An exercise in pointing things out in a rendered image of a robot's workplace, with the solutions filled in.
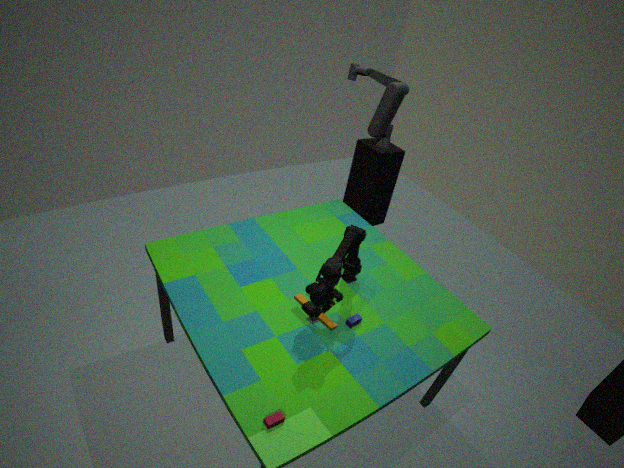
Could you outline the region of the orange-brown bar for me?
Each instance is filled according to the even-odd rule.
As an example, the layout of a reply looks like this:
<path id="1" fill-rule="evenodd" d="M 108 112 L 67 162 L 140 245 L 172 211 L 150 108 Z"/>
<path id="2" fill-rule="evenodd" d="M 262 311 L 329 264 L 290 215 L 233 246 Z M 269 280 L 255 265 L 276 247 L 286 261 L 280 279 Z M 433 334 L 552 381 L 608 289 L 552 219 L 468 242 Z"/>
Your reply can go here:
<path id="1" fill-rule="evenodd" d="M 300 303 L 301 305 L 303 303 L 309 301 L 301 293 L 298 293 L 298 294 L 294 295 L 294 299 L 298 303 Z M 320 320 L 331 331 L 334 330 L 337 327 L 335 322 L 332 319 L 330 319 L 329 317 L 327 317 L 324 313 L 321 313 L 320 316 L 317 319 Z"/>

